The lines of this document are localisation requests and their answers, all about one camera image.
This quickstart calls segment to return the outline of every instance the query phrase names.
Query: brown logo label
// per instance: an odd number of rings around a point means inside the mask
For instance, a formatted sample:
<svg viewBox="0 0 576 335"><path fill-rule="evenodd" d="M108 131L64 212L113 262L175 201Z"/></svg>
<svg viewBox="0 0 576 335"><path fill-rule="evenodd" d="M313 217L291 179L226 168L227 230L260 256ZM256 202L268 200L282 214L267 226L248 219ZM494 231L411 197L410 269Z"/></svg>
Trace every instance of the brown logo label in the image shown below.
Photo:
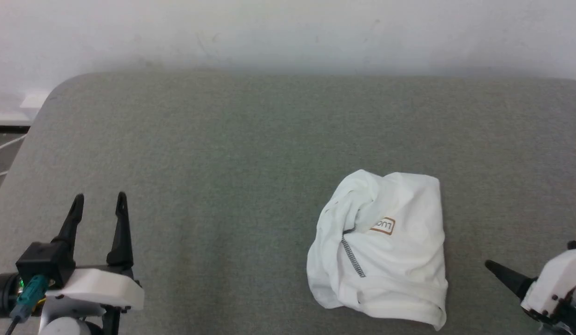
<svg viewBox="0 0 576 335"><path fill-rule="evenodd" d="M371 228L373 231L378 231L383 234L393 234L393 229L396 226L396 221L392 218L382 218L377 224Z"/></svg>

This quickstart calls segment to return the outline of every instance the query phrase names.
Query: robotic arm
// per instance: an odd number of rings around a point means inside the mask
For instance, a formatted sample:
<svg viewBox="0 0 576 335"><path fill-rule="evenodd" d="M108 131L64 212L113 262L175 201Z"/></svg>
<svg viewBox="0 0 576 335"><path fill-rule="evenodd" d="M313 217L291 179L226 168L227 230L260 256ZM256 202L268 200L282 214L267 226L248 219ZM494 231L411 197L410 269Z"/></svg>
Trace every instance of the robotic arm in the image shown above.
<svg viewBox="0 0 576 335"><path fill-rule="evenodd" d="M13 320L7 335L30 316L40 317L39 335L118 335L120 314L143 309L125 193L118 195L106 265L77 267L73 260L83 203L77 195L59 235L50 243L33 242L16 262L18 272L0 275L0 318ZM88 316L101 316L102 326L86 322Z"/></svg>
<svg viewBox="0 0 576 335"><path fill-rule="evenodd" d="M576 335L576 241L551 259L540 276L528 278L494 261L485 265L519 299L531 318L543 323L541 333Z"/></svg>

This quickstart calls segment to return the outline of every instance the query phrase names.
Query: black cable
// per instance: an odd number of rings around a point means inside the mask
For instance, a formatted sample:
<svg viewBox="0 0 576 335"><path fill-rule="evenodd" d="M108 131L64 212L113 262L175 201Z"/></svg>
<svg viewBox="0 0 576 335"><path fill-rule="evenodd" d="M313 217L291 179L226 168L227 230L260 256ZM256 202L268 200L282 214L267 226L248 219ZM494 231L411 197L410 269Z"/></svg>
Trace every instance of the black cable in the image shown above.
<svg viewBox="0 0 576 335"><path fill-rule="evenodd" d="M18 316L13 318L13 322L11 322L11 326L9 326L9 329L7 329L7 332L5 333L5 335L13 334L13 331L15 330L15 326L17 326L17 324L19 322L20 322L20 318Z"/></svg>

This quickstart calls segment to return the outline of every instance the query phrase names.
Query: gray table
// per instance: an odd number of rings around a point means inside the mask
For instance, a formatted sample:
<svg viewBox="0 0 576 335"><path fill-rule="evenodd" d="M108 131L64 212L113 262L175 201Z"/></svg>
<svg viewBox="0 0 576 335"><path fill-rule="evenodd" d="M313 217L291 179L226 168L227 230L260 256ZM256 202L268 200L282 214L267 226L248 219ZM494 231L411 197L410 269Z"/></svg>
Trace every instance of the gray table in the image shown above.
<svg viewBox="0 0 576 335"><path fill-rule="evenodd" d="M50 240L80 192L75 259L103 263L124 190L147 300L122 318L122 334L432 333L326 310L309 292L318 214L357 169L441 180L450 284L441 334L537 329L483 261L537 275L575 237L568 80L73 78L51 93L0 190L0 272L30 242ZM0 321L0 335L6 328Z"/></svg>

